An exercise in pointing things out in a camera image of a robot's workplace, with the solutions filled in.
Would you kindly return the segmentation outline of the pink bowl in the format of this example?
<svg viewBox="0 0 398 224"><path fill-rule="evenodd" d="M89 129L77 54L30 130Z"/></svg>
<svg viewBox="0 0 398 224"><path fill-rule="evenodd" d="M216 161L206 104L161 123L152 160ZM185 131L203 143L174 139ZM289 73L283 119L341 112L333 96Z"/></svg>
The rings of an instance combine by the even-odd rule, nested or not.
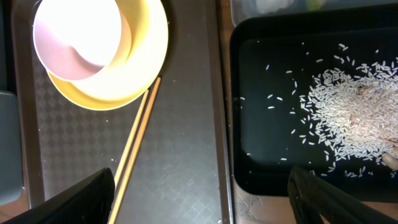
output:
<svg viewBox="0 0 398 224"><path fill-rule="evenodd" d="M65 81L119 66L132 45L128 21L113 0L43 0L32 35L46 71Z"/></svg>

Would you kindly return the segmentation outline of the clear plastic waste bin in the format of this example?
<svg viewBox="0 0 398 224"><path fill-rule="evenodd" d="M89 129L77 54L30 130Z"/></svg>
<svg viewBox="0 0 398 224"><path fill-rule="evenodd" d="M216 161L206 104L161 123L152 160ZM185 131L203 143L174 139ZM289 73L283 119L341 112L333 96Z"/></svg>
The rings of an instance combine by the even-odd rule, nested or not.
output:
<svg viewBox="0 0 398 224"><path fill-rule="evenodd" d="M234 26L262 16L299 14L397 3L397 0L230 0Z"/></svg>

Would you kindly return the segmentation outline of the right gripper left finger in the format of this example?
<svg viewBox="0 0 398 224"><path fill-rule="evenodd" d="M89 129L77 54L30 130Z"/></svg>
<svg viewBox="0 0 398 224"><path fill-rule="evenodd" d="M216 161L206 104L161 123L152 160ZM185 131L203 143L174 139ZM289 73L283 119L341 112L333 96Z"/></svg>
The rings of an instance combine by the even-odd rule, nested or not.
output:
<svg viewBox="0 0 398 224"><path fill-rule="evenodd" d="M107 224L114 191L107 167L4 224Z"/></svg>

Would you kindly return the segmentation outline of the wooden chopstick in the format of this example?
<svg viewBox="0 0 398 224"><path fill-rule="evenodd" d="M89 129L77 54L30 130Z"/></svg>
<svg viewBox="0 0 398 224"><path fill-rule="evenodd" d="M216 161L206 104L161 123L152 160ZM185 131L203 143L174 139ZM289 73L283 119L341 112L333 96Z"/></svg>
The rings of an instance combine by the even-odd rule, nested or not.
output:
<svg viewBox="0 0 398 224"><path fill-rule="evenodd" d="M142 140L144 138L146 127L149 122L150 114L151 114L153 105L155 103L155 98L156 98L157 92L159 90L161 79L162 79L161 77L158 77L155 81L153 89L152 90L148 89L149 94L147 97L146 105L144 107L144 111L141 116L141 121L139 122L138 129L137 129L135 138L132 143L132 148L127 157L127 162L124 167L123 173L121 175L121 179L120 179L118 188L117 188L117 190L115 190L115 201L114 201L113 208L111 209L111 213L109 216L109 220L108 220L109 224L116 223L116 219L118 217L118 213L121 208L123 198L124 198L124 195L127 190L127 185L131 179L131 174L132 174L132 171L134 168L134 164L136 162L137 155L139 153L139 149L140 149Z"/></svg>
<svg viewBox="0 0 398 224"><path fill-rule="evenodd" d="M129 133L128 139L127 139L125 147L123 149L123 153L122 153L122 156L120 158L120 161L119 161L119 164L118 164L118 168L116 170L116 174L114 176L115 190L117 190L117 188L118 188L118 185L119 185L119 182L120 182L120 179L121 179L121 175L123 173L124 167L125 167L126 162L127 162L127 157L128 157L128 155L130 153L130 150L132 148L132 143L133 143L133 140L135 138L139 122L141 121L141 116L142 116L142 113L144 111L144 107L146 105L148 94L149 94L149 90L146 90L144 92L143 97L142 97L142 100L141 100L141 103L139 105L139 109L137 111L136 117L134 119L131 131Z"/></svg>

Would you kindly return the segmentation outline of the pile of rice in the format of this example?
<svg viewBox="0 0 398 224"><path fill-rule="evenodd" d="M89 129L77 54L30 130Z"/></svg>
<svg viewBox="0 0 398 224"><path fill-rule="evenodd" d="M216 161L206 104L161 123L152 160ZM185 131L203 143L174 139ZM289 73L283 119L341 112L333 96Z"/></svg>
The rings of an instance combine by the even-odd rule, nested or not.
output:
<svg viewBox="0 0 398 224"><path fill-rule="evenodd" d="M397 177L397 68L356 63L344 45L245 43L239 52L237 148L245 173Z"/></svg>

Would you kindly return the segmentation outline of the right wooden chopstick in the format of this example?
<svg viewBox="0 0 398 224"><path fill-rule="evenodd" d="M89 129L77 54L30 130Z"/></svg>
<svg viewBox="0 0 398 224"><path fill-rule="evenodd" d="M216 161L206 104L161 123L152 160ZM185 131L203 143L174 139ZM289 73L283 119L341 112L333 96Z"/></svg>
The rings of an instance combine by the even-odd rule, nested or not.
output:
<svg viewBox="0 0 398 224"><path fill-rule="evenodd" d="M123 173L121 175L121 179L120 179L118 188L117 188L117 190L115 190L115 201L114 201L113 208L111 209L111 213L109 216L109 220L108 220L109 224L116 223L116 219L118 217L118 213L121 208L123 198L124 198L124 195L127 190L127 185L131 179L131 174L132 174L132 171L134 168L134 164L136 162L137 155L139 153L139 149L140 149L142 140L144 138L146 127L149 122L150 114L151 114L153 105L155 103L155 98L156 98L157 92L159 90L161 79L162 79L161 77L158 77L155 81L153 89L152 90L148 89L149 94L147 97L146 105L144 107L144 111L141 116L141 121L139 122L138 129L137 129L135 138L132 143L132 148L127 157L127 162L124 167Z"/></svg>

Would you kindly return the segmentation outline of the black tray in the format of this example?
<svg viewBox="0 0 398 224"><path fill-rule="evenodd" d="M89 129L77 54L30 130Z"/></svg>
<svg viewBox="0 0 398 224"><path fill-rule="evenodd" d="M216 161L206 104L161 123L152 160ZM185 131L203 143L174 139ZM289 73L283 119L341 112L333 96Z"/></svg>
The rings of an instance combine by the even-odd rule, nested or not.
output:
<svg viewBox="0 0 398 224"><path fill-rule="evenodd" d="M243 190L285 196L299 166L360 200L397 202L397 176L372 159L338 158L307 106L323 72L357 80L363 64L397 68L397 4L246 19L229 49L233 174Z"/></svg>

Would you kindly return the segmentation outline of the left wooden chopstick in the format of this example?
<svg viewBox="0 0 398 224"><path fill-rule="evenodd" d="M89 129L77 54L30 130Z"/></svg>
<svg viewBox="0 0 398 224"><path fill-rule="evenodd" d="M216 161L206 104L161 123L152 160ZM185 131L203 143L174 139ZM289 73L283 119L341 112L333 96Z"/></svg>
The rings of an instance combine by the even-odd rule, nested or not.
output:
<svg viewBox="0 0 398 224"><path fill-rule="evenodd" d="M144 111L144 107L146 105L148 94L149 94L149 90L146 90L144 92L143 97L142 97L142 100L141 100L141 103L139 105L139 109L137 111L136 117L134 119L131 131L129 133L128 139L127 139L125 147L123 149L123 153L122 153L122 156L120 158L120 161L119 161L119 164L118 164L118 168L116 170L116 174L114 176L115 190L117 190L117 188L118 188L118 185L119 185L119 182L120 182L120 179L121 179L121 175L123 173L124 167L125 167L126 162L127 162L127 157L128 157L128 155L130 153L130 150L132 148L132 143L133 143L133 140L135 138L139 122L141 121L141 116L142 116L142 113Z"/></svg>

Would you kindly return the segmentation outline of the yellow plate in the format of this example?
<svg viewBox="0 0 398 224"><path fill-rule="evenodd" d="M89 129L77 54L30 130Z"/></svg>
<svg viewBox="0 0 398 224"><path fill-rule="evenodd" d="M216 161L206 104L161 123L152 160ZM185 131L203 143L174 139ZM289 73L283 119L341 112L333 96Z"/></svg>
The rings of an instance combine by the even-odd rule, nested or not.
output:
<svg viewBox="0 0 398 224"><path fill-rule="evenodd" d="M169 28L160 0L120 0L130 38L121 44L127 55L117 65L80 81L66 81L48 72L56 89L72 103L95 111L114 110L141 96L158 76L167 54Z"/></svg>

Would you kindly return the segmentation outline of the brown serving tray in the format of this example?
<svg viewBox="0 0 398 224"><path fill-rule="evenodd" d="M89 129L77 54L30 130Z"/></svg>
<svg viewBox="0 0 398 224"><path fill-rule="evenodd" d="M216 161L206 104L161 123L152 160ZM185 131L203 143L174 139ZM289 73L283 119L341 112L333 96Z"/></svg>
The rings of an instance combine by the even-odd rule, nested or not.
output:
<svg viewBox="0 0 398 224"><path fill-rule="evenodd" d="M139 100L111 111L68 101L32 44L37 1L12 9L12 38L29 207L108 167L116 170ZM221 223L208 26L213 1L164 1L169 46L118 223Z"/></svg>

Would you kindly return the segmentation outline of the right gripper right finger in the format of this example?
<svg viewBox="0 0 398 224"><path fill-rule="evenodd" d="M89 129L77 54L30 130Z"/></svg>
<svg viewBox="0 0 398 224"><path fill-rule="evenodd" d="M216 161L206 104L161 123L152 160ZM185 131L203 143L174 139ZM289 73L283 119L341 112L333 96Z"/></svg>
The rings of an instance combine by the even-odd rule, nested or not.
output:
<svg viewBox="0 0 398 224"><path fill-rule="evenodd" d="M397 223L308 171L293 167L287 191L295 221L300 224Z"/></svg>

